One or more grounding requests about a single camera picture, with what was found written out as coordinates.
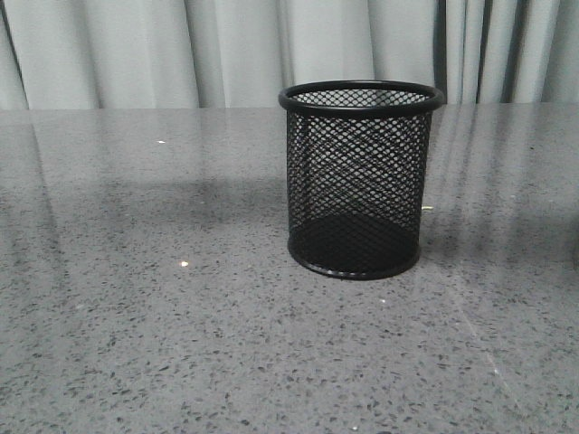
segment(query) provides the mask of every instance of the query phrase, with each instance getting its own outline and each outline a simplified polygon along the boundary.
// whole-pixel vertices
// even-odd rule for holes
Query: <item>black mesh pen holder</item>
[[[396,81],[287,88],[289,253],[336,278],[414,265],[432,112],[442,93]]]

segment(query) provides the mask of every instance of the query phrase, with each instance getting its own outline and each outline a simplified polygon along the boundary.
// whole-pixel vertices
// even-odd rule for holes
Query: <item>pen holder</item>
[[[386,278],[420,255],[428,86],[324,81],[279,95],[288,118],[289,252],[318,273]]]

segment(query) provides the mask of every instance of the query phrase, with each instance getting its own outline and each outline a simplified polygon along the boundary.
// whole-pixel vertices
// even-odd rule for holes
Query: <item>table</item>
[[[422,256],[286,250],[281,108],[0,112],[3,433],[576,433],[576,105],[436,112]]]

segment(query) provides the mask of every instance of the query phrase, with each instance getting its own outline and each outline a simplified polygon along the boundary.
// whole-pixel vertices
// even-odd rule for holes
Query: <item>curtain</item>
[[[577,0],[0,0],[0,109],[272,107],[317,80],[579,101]]]

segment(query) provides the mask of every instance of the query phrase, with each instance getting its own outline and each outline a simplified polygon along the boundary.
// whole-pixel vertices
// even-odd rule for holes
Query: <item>small object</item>
[[[357,280],[412,267],[442,92],[400,81],[322,81],[282,90],[279,101],[288,112],[293,259]]]

